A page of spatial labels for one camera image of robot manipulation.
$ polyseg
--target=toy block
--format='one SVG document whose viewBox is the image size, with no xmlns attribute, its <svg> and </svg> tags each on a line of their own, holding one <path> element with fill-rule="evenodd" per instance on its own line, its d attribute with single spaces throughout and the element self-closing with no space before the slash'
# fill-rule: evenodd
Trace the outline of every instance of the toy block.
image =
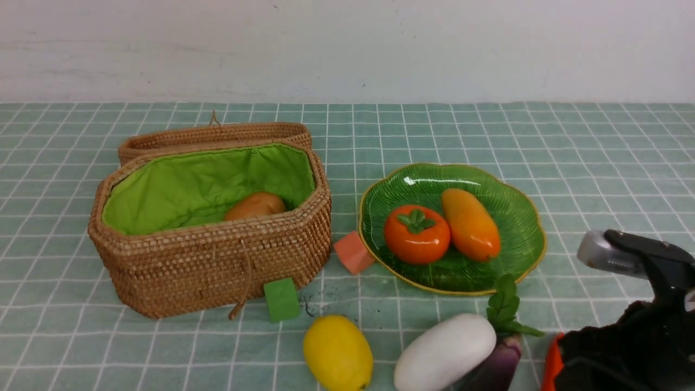
<svg viewBox="0 0 695 391">
<path fill-rule="evenodd" d="M 265 302 L 272 323 L 296 318 L 300 315 L 300 299 L 292 278 L 283 278 L 263 285 Z"/>
<path fill-rule="evenodd" d="M 356 231 L 345 235 L 333 247 L 343 266 L 352 274 L 360 274 L 375 261 Z"/>
</svg>

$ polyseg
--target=green plate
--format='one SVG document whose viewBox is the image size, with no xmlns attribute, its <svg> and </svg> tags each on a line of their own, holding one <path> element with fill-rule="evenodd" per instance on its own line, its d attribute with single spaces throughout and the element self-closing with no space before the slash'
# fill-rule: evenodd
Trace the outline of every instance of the green plate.
<svg viewBox="0 0 695 391">
<path fill-rule="evenodd" d="M 451 187 L 472 193 L 486 207 L 500 232 L 499 256 L 487 263 L 473 262 L 451 246 L 440 260 L 429 265 L 400 261 L 384 241 L 386 217 L 405 204 L 422 205 L 442 214 L 441 194 Z M 495 281 L 504 273 L 519 282 L 543 259 L 547 245 L 538 211 L 526 195 L 464 164 L 412 164 L 375 183 L 362 198 L 358 231 L 369 252 L 389 271 L 412 285 L 441 294 L 492 294 Z"/>
</svg>

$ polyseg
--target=green leaves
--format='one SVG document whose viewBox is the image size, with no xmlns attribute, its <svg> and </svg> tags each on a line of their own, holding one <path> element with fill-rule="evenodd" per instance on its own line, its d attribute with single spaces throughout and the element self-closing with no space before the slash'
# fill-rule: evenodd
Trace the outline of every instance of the green leaves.
<svg viewBox="0 0 695 391">
<path fill-rule="evenodd" d="M 495 283 L 494 295 L 490 296 L 487 307 L 487 320 L 498 333 L 520 333 L 542 337 L 545 335 L 540 330 L 524 326 L 516 321 L 516 311 L 519 308 L 520 299 L 516 295 L 516 283 L 511 274 L 499 277 Z"/>
<path fill-rule="evenodd" d="M 425 212 L 422 209 L 415 208 L 408 214 L 399 214 L 398 221 L 408 228 L 408 232 L 417 235 L 427 228 L 434 227 L 436 221 L 425 218 Z"/>
</svg>

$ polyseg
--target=toy fruit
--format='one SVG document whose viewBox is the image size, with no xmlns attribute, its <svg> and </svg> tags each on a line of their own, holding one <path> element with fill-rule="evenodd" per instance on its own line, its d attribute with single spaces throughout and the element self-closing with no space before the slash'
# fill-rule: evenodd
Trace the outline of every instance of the toy fruit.
<svg viewBox="0 0 695 391">
<path fill-rule="evenodd" d="M 394 209 L 384 224 L 384 240 L 400 260 L 413 265 L 430 264 L 449 248 L 449 226 L 435 211 L 418 205 Z"/>
<path fill-rule="evenodd" d="M 285 202 L 273 193 L 259 191 L 237 202 L 224 215 L 225 221 L 267 216 L 286 211 Z"/>
<path fill-rule="evenodd" d="M 444 218 L 458 251 L 476 262 L 488 262 L 500 253 L 500 233 L 485 206 L 471 193 L 446 189 L 441 195 Z"/>
<path fill-rule="evenodd" d="M 365 390 L 372 379 L 374 358 L 369 343 L 342 315 L 314 321 L 304 335 L 304 360 L 328 391 Z"/>
</svg>

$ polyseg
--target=orange part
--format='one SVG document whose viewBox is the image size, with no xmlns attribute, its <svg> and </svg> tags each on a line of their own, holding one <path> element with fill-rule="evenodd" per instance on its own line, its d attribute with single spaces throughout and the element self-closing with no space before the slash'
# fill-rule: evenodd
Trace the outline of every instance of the orange part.
<svg viewBox="0 0 695 391">
<path fill-rule="evenodd" d="M 224 214 L 224 220 L 242 220 L 244 218 L 267 216 L 284 213 L 285 202 L 282 198 L 267 191 L 259 191 L 249 195 L 229 208 Z"/>
<path fill-rule="evenodd" d="M 562 357 L 557 341 L 562 339 L 563 333 L 559 333 L 550 343 L 548 354 L 546 355 L 546 371 L 543 375 L 543 385 L 541 391 L 555 391 L 555 377 L 560 373 L 562 367 Z"/>
<path fill-rule="evenodd" d="M 375 261 L 356 231 L 345 235 L 333 247 L 341 264 L 352 274 L 360 274 Z"/>
<path fill-rule="evenodd" d="M 432 224 L 419 233 L 410 232 L 399 216 L 408 217 L 419 209 L 425 220 Z M 431 264 L 442 258 L 449 249 L 451 232 L 449 225 L 437 212 L 420 205 L 403 205 L 394 209 L 384 224 L 386 246 L 401 261 L 413 264 Z"/>
<path fill-rule="evenodd" d="M 451 229 L 451 242 L 458 251 L 477 262 L 489 262 L 500 254 L 499 229 L 473 194 L 447 189 L 442 193 L 441 204 Z"/>
</svg>

